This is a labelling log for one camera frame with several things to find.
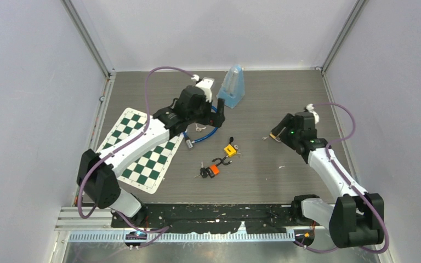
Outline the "brass padlock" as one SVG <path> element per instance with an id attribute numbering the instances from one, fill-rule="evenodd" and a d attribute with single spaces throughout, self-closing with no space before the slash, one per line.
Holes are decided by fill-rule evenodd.
<path id="1" fill-rule="evenodd" d="M 272 139 L 274 139 L 277 142 L 281 142 L 281 139 L 278 136 L 274 135 L 273 133 L 270 133 L 269 137 L 271 137 Z"/>

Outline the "small silver keys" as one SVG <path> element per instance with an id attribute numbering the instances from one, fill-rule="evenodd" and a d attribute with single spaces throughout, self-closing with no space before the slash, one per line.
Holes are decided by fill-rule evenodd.
<path id="1" fill-rule="evenodd" d="M 198 124 L 195 124 L 195 131 L 202 132 L 206 127 L 200 127 Z"/>

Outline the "yellow padlock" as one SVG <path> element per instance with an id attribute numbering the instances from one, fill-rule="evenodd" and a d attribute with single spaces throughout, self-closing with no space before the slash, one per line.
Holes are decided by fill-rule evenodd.
<path id="1" fill-rule="evenodd" d="M 220 162 L 222 165 L 229 165 L 232 162 L 230 158 L 238 154 L 238 150 L 233 142 L 234 137 L 231 136 L 229 138 L 229 143 L 224 147 L 225 157 L 223 157 Z"/>

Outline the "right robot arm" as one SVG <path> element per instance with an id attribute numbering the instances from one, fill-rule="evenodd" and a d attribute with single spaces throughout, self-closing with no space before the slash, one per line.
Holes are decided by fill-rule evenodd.
<path id="1" fill-rule="evenodd" d="M 312 220 L 324 226 L 337 248 L 383 243 L 382 197 L 360 186 L 338 161 L 327 140 L 317 136 L 319 119 L 313 110 L 288 113 L 269 134 L 295 150 L 337 199 L 330 205 L 316 195 L 297 196 L 292 203 L 292 220 L 298 225 Z"/>

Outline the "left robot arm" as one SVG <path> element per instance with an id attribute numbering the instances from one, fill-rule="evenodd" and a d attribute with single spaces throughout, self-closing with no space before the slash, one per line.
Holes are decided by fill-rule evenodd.
<path id="1" fill-rule="evenodd" d="M 79 195 L 86 194 L 94 208 L 110 208 L 134 227 L 146 220 L 146 207 L 132 193 L 119 186 L 117 178 L 130 164 L 186 131 L 193 123 L 220 128 L 225 121 L 225 100 L 213 107 L 212 95 L 203 88 L 189 85 L 170 106 L 159 109 L 146 121 L 142 130 L 97 153 L 86 150 L 77 175 Z"/>

